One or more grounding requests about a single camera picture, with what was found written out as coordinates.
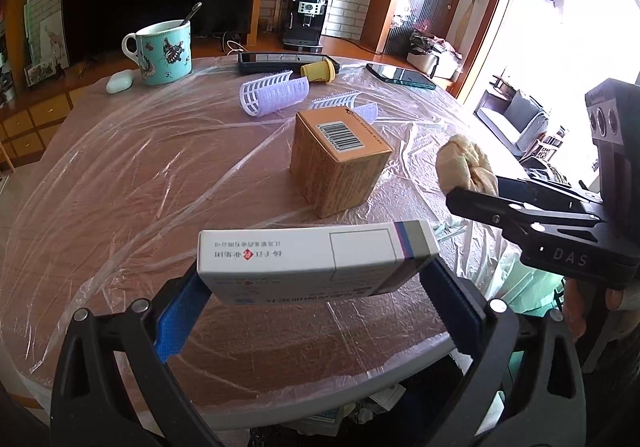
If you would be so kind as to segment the teal patterned mug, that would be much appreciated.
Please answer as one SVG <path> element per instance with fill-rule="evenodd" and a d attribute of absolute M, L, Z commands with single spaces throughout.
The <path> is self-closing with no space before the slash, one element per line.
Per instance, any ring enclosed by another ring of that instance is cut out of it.
<path fill-rule="evenodd" d="M 172 20 L 129 33 L 122 53 L 138 66 L 145 85 L 177 82 L 192 72 L 191 23 Z"/>

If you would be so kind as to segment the metal spoon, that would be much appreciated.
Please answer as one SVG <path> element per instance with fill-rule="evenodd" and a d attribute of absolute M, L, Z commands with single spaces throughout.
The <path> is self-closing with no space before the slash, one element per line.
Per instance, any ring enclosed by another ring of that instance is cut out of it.
<path fill-rule="evenodd" d="M 191 19 L 196 15 L 196 13 L 201 9 L 202 6 L 202 2 L 198 2 L 196 3 L 191 10 L 189 11 L 189 13 L 186 15 L 186 17 L 181 21 L 180 26 L 186 25 L 187 23 L 189 23 L 191 21 Z"/>

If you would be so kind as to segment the dark teal smartphone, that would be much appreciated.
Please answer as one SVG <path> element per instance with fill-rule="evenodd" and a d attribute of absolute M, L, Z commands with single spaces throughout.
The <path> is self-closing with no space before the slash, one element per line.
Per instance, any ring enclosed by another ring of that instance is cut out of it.
<path fill-rule="evenodd" d="M 434 90 L 436 84 L 423 73 L 391 64 L 369 62 L 366 69 L 378 80 L 400 86 Z"/>

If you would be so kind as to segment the black trash bin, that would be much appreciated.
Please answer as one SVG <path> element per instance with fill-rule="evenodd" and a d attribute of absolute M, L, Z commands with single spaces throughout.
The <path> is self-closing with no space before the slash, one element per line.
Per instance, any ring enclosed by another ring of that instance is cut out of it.
<path fill-rule="evenodd" d="M 343 407 L 335 435 L 272 425 L 250 431 L 251 446 L 425 446 L 463 371 L 446 356 L 404 381 Z"/>

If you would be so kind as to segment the brown cardboard box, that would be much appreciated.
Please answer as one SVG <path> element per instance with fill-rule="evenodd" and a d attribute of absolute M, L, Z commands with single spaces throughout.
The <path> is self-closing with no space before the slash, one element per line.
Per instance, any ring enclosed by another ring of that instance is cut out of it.
<path fill-rule="evenodd" d="M 300 111 L 295 117 L 290 173 L 320 218 L 363 204 L 393 148 L 354 110 Z"/>

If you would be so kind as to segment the beige tissue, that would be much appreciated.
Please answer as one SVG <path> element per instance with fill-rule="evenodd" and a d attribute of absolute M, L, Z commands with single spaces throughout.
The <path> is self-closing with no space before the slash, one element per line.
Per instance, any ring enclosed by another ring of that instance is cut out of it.
<path fill-rule="evenodd" d="M 498 180 L 487 155 L 474 142 L 457 134 L 436 155 L 438 185 L 443 194 L 454 188 L 498 196 Z"/>

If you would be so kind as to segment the round table with plastic cover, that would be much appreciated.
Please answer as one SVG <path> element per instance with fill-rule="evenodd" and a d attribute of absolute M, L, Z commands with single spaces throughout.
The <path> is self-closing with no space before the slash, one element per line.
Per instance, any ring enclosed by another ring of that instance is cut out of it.
<path fill-rule="evenodd" d="M 86 87 L 42 158 L 1 191 L 1 375 L 50 405 L 74 311 L 123 311 L 183 275 L 204 229 L 311 226 L 290 166 L 295 110 L 251 118 L 231 58 L 184 80 Z M 208 423 L 254 427 L 335 406 L 451 351 L 418 280 L 300 306 L 210 300 L 169 366 Z"/>

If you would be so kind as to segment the black coffee machine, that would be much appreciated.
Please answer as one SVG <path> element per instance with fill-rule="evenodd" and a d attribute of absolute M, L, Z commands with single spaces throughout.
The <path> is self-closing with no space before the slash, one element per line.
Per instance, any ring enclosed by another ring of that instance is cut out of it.
<path fill-rule="evenodd" d="M 285 48 L 320 54 L 326 0 L 286 0 L 281 21 Z"/>

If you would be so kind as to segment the yellow plastic cap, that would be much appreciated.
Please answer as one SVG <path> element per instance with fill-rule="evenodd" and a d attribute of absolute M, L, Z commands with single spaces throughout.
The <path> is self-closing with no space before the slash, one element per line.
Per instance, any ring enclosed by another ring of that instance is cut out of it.
<path fill-rule="evenodd" d="M 338 66 L 329 58 L 307 63 L 300 67 L 299 73 L 306 77 L 309 83 L 328 84 L 335 80 Z"/>

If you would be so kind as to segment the white green medicine box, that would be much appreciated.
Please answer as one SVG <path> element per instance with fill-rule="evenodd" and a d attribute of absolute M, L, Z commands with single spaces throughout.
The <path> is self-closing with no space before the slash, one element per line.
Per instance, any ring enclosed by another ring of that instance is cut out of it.
<path fill-rule="evenodd" d="M 288 305 L 398 290 L 439 253 L 428 222 L 203 230 L 195 269 L 228 305 Z"/>

